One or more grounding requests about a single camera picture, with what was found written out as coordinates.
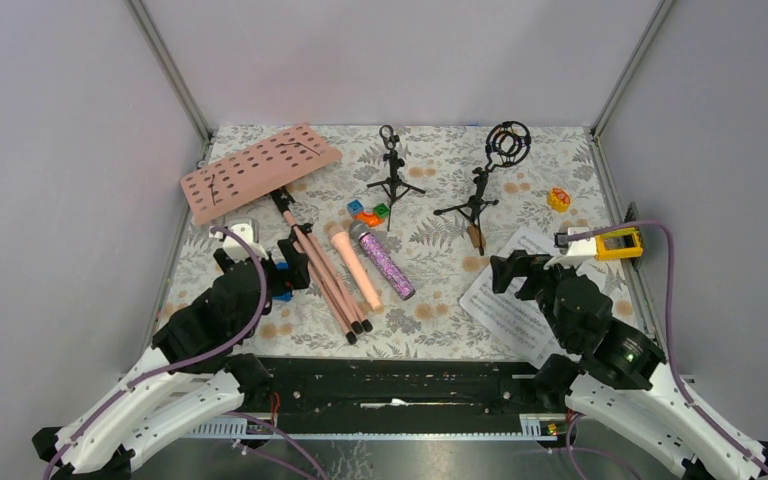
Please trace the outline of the pink music stand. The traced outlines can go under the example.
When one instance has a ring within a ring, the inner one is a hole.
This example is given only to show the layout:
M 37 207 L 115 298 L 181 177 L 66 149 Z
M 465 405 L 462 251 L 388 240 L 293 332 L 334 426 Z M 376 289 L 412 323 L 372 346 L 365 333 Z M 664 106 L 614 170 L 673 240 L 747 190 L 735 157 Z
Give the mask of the pink music stand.
M 307 256 L 303 271 L 312 274 L 346 337 L 353 341 L 372 331 L 372 324 L 351 296 L 348 287 L 312 233 L 312 226 L 299 223 L 290 205 L 295 202 L 287 185 L 342 159 L 307 124 L 288 127 L 240 151 L 185 174 L 180 186 L 197 224 L 205 225 L 261 197 L 269 197 L 291 229 L 285 259 Z

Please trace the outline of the small black tripod stand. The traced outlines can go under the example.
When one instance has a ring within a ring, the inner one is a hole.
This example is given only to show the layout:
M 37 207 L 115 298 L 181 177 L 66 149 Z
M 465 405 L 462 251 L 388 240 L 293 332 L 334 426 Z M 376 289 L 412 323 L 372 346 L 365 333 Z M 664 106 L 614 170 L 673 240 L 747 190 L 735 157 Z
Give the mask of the small black tripod stand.
M 368 183 L 366 187 L 381 187 L 385 192 L 388 199 L 387 206 L 389 209 L 386 229 L 387 231 L 390 231 L 394 205 L 407 193 L 415 192 L 419 195 L 425 195 L 426 191 L 408 183 L 401 177 L 400 169 L 405 166 L 405 161 L 397 151 L 400 137 L 395 132 L 394 128 L 388 124 L 382 125 L 379 129 L 379 136 L 385 148 L 382 158 L 388 166 L 388 175 L 383 180 Z

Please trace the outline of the pink microphone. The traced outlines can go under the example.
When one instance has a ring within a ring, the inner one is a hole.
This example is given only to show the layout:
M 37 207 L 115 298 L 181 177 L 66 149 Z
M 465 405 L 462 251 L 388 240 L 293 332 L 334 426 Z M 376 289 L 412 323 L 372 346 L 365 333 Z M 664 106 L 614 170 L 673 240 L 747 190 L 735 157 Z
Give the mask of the pink microphone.
M 331 245 L 348 268 L 367 305 L 372 311 L 381 310 L 383 304 L 380 295 L 355 253 L 348 232 L 341 225 L 335 224 L 327 230 L 327 235 Z

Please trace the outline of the purple glitter microphone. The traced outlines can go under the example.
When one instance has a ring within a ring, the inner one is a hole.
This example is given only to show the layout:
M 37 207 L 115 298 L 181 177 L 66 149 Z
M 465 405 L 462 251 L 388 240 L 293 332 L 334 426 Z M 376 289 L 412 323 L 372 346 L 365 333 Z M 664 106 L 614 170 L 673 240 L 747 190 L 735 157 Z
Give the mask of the purple glitter microphone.
M 348 232 L 401 300 L 408 300 L 415 295 L 414 285 L 366 223 L 354 220 Z

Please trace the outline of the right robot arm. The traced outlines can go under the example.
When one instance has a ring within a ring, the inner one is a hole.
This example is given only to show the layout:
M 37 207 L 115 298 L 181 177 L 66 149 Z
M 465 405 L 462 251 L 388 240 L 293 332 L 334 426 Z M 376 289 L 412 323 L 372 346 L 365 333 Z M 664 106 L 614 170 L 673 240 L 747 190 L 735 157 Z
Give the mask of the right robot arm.
M 768 441 L 734 428 L 675 378 L 658 344 L 615 318 L 612 299 L 587 276 L 524 250 L 490 266 L 496 294 L 524 280 L 516 298 L 535 302 L 563 350 L 535 377 L 539 407 L 599 421 L 681 479 L 768 477 Z

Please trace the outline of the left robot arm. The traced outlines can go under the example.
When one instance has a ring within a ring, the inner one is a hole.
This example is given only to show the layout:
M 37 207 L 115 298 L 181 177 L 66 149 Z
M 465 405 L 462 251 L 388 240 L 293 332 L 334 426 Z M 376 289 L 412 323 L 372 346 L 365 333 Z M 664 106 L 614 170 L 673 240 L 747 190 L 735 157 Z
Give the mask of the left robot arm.
M 129 479 L 170 443 L 239 407 L 269 401 L 271 380 L 252 354 L 233 349 L 250 337 L 276 296 L 305 289 L 309 258 L 279 241 L 280 268 L 242 227 L 213 227 L 222 273 L 175 312 L 131 369 L 86 413 L 32 438 L 46 479 Z

